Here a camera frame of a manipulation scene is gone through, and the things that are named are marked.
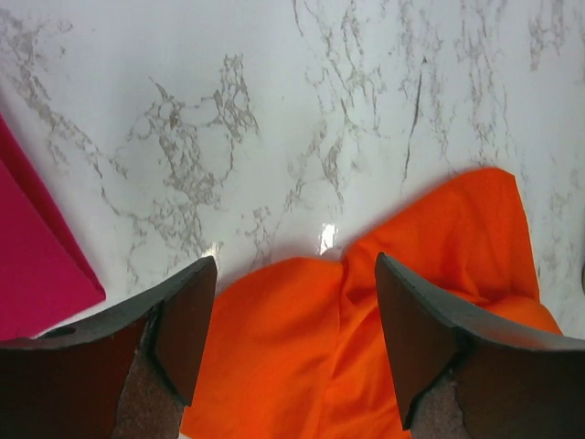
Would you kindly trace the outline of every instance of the orange cloth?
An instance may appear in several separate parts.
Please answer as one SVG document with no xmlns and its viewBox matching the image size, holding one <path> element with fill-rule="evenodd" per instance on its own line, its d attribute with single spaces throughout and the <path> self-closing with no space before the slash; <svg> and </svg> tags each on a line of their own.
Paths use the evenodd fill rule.
<svg viewBox="0 0 585 439">
<path fill-rule="evenodd" d="M 227 289 L 213 310 L 182 432 L 196 439 L 409 438 L 378 312 L 379 252 L 493 313 L 560 333 L 538 302 L 514 177 L 473 171 L 369 232 L 341 262 L 291 259 Z"/>
</svg>

